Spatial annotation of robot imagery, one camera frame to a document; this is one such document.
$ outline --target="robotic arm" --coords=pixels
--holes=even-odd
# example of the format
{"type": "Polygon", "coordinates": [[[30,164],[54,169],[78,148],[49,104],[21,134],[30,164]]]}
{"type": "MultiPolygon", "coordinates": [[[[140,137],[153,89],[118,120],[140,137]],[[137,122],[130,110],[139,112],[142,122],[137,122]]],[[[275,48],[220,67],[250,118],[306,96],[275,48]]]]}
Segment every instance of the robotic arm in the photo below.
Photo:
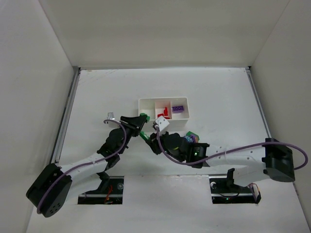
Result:
{"type": "Polygon", "coordinates": [[[97,153],[65,166],[47,165],[26,193],[26,197],[37,207],[37,213],[50,217],[59,211],[66,200],[89,190],[104,190],[109,179],[105,171],[120,160],[119,154],[128,148],[130,139],[138,135],[155,154],[163,152],[170,160],[179,164],[194,168],[244,165],[245,167],[228,171],[227,185],[245,187],[268,178],[280,182],[295,181],[292,151],[284,145],[277,145],[275,139],[266,139],[266,143],[260,144],[264,147],[231,150],[207,143],[189,142],[177,133],[169,134],[165,131],[169,123],[162,116],[154,122],[157,133],[148,137],[141,131],[148,121],[149,117],[145,114],[138,117],[122,116],[120,123],[115,122],[119,128],[110,132],[97,153]]]}

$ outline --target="white tabletop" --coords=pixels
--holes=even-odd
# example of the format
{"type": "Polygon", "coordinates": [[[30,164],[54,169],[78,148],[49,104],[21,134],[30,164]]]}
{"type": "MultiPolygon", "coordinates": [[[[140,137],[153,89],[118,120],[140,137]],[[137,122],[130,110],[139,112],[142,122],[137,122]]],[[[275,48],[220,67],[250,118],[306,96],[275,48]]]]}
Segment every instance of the white tabletop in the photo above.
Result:
{"type": "MultiPolygon", "coordinates": [[[[200,142],[244,146],[267,137],[244,68],[158,68],[84,70],[74,99],[60,164],[86,158],[100,148],[112,128],[108,112],[138,115],[140,98],[187,97],[190,119],[179,133],[192,131],[200,142]]],[[[132,138],[109,175],[174,175],[226,173],[231,167],[194,169],[155,155],[145,142],[132,138]]]]}

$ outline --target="small metal object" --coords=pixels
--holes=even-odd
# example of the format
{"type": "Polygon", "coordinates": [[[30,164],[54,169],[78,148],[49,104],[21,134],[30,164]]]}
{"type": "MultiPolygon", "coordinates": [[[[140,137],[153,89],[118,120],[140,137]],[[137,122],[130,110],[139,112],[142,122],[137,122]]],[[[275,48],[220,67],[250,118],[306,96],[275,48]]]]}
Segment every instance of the small metal object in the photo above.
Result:
{"type": "Polygon", "coordinates": [[[124,185],[123,185],[122,183],[118,183],[118,184],[117,184],[117,188],[118,188],[119,190],[122,190],[123,187],[124,187],[124,185]]]}
{"type": "Polygon", "coordinates": [[[212,189],[215,189],[215,188],[216,188],[216,182],[211,182],[211,183],[210,183],[210,187],[211,187],[212,189]]]}
{"type": "Polygon", "coordinates": [[[108,120],[114,120],[114,119],[115,119],[115,115],[113,114],[113,112],[108,113],[107,119],[108,119],[108,120]]]}

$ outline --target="red toy piece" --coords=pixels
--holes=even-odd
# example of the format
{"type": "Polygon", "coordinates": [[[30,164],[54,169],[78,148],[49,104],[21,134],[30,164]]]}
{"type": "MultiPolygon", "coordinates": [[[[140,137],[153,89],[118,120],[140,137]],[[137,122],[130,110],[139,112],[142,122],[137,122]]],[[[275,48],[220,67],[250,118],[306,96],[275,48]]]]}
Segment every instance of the red toy piece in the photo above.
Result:
{"type": "Polygon", "coordinates": [[[167,107],[164,109],[164,116],[167,117],[169,115],[169,111],[167,110],[167,107]]]}

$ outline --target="white wall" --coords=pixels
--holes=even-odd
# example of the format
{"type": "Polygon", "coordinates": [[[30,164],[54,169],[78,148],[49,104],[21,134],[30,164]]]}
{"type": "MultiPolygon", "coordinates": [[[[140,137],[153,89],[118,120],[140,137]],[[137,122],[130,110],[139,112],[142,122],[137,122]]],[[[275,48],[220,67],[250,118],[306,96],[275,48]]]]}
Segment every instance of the white wall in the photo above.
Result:
{"type": "Polygon", "coordinates": [[[75,66],[250,66],[289,0],[40,0],[75,66]]]}
{"type": "MultiPolygon", "coordinates": [[[[251,71],[272,135],[301,146],[311,158],[310,12],[310,0],[291,0],[251,71]]],[[[302,157],[294,154],[296,166],[302,157]]],[[[311,163],[295,175],[310,225],[311,163]]]]}
{"type": "Polygon", "coordinates": [[[25,194],[55,141],[73,70],[37,0],[0,0],[0,232],[26,230],[25,194]]]}

